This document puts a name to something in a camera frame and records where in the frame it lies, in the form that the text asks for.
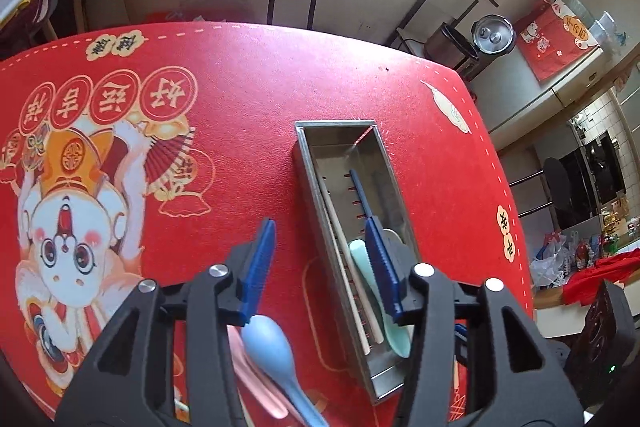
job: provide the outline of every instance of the pink spoon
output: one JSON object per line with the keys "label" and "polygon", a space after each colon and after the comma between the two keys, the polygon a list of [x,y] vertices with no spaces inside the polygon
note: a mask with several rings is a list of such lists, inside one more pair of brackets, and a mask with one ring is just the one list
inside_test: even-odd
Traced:
{"label": "pink spoon", "polygon": [[233,326],[227,326],[226,331],[229,337],[234,371],[244,386],[255,396],[264,410],[274,418],[282,419],[290,412],[304,425],[295,407],[246,355],[244,343],[238,330]]}

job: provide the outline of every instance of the mint green spoon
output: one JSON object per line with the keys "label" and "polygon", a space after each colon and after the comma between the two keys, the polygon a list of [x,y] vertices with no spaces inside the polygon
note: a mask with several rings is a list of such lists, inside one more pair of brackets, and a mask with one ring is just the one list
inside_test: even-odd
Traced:
{"label": "mint green spoon", "polygon": [[382,304],[382,297],[376,284],[376,277],[373,275],[373,269],[371,262],[369,261],[369,254],[367,253],[367,247],[364,241],[356,239],[349,244],[349,250],[354,263],[362,273],[362,276],[367,281],[367,284],[371,288],[373,295],[378,300],[380,311],[382,312],[382,322],[385,328],[385,337],[391,349],[399,356],[407,359],[411,352],[411,336],[406,327],[398,326],[393,322],[393,319],[385,313],[385,307]]}

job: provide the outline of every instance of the silver screw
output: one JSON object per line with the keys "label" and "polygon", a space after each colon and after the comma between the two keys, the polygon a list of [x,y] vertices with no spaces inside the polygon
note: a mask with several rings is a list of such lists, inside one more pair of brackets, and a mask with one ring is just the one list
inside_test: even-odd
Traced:
{"label": "silver screw", "polygon": [[502,288],[504,288],[504,282],[502,282],[500,279],[496,279],[495,277],[487,279],[484,285],[492,292],[499,292],[502,290]]}
{"label": "silver screw", "polygon": [[433,266],[427,263],[418,263],[414,266],[414,271],[416,275],[420,277],[431,277],[436,270],[434,270]]}
{"label": "silver screw", "polygon": [[138,289],[142,293],[151,293],[156,289],[156,286],[157,286],[156,281],[154,281],[153,279],[145,279],[143,281],[140,281],[140,283],[138,283]]}
{"label": "silver screw", "polygon": [[228,273],[229,269],[224,264],[209,266],[209,275],[212,277],[224,277]]}

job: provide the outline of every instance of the metal tray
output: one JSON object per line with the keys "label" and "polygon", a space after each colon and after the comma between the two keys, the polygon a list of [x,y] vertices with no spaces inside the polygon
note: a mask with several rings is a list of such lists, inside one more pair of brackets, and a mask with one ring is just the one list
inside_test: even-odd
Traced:
{"label": "metal tray", "polygon": [[[316,177],[316,168],[324,178],[348,242],[364,235],[364,211],[357,203],[358,196],[351,182],[350,169],[355,169],[358,173],[371,209],[380,218],[384,228],[397,232],[415,255],[418,250],[414,232],[380,131],[374,121],[299,121],[296,122],[296,135],[298,146],[294,150],[294,158],[302,180],[316,243],[324,261],[334,304],[338,309],[338,328],[346,348],[351,374],[360,381],[376,404],[402,387],[407,360],[398,357],[386,341],[376,344],[372,339],[360,306],[360,297],[353,285],[353,277],[346,260],[336,247],[334,231]],[[369,341],[368,355],[364,353],[360,342],[348,292],[354,296],[358,315]],[[369,300],[379,314],[380,309],[373,295],[370,295]]]}

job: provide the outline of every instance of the red table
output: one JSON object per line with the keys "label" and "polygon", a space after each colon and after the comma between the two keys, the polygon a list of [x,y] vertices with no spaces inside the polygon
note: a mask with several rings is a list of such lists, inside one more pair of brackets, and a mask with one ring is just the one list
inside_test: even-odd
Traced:
{"label": "red table", "polygon": [[[322,33],[164,23],[34,48],[0,63],[0,85],[0,348],[49,415],[141,275],[190,279],[268,216],[260,312],[289,337],[302,387],[332,426],[390,424],[396,400],[373,409],[335,342],[296,120],[376,120],[422,257],[452,279],[500,277],[531,311],[507,180],[447,68]],[[258,427],[294,422],[245,398]]]}

